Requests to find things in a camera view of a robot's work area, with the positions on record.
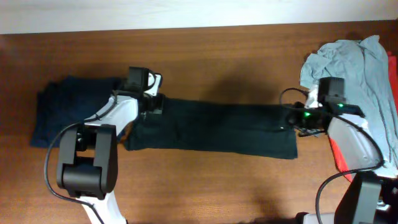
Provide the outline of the black t-shirt with white logo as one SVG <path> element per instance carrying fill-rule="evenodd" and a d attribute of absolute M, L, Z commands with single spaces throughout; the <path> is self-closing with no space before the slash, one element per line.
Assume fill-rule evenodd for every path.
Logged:
<path fill-rule="evenodd" d="M 124 146 L 233 152 L 277 159 L 298 156 L 289 112 L 279 105 L 229 105 L 165 98 L 161 113 L 140 115 Z"/>

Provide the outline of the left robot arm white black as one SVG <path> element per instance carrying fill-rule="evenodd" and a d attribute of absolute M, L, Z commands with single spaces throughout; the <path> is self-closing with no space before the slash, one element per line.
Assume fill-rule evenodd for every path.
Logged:
<path fill-rule="evenodd" d="M 127 223 L 114 188 L 118 179 L 118 135 L 146 113 L 162 111 L 163 77 L 144 67 L 129 67 L 121 86 L 89 118 L 63 128 L 56 182 L 64 200 L 80 204 L 92 223 Z"/>

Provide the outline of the folded navy blue garment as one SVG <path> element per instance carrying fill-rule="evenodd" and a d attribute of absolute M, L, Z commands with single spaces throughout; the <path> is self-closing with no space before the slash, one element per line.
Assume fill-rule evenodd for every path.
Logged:
<path fill-rule="evenodd" d="M 121 78 L 68 76 L 37 94 L 36 125 L 30 146 L 46 148 L 66 126 L 93 116 L 122 84 Z"/>

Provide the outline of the red garment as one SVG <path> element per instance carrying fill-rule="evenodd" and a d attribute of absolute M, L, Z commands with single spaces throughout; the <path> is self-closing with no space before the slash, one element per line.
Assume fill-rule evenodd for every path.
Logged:
<path fill-rule="evenodd" d="M 390 88 L 392 90 L 392 96 L 394 99 L 394 104 L 397 108 L 397 57 L 392 54 L 391 51 L 387 52 L 388 55 L 388 75 Z M 346 159 L 340 149 L 338 143 L 331 137 L 328 138 L 335 159 L 335 164 L 340 172 L 349 170 L 346 163 Z"/>

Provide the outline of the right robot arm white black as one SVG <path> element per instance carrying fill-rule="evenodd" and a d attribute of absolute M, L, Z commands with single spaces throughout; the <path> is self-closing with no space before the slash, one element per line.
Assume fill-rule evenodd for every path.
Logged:
<path fill-rule="evenodd" d="M 371 136 L 360 107 L 346 102 L 344 79 L 321 78 L 303 94 L 305 103 L 288 107 L 289 123 L 300 137 L 326 134 L 339 172 L 318 188 L 315 213 L 298 214 L 298 223 L 397 223 L 397 171 Z M 321 213 L 321 193 L 338 177 L 350 185 L 334 212 Z"/>

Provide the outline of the grey t-shirt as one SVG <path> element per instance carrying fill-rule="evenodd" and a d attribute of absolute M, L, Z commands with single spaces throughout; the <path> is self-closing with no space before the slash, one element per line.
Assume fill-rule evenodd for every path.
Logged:
<path fill-rule="evenodd" d="M 358 105 L 384 157 L 397 164 L 397 110 L 389 82 L 388 56 L 379 36 L 337 40 L 310 54 L 300 73 L 300 85 L 310 88 L 323 77 L 345 79 L 346 102 Z"/>

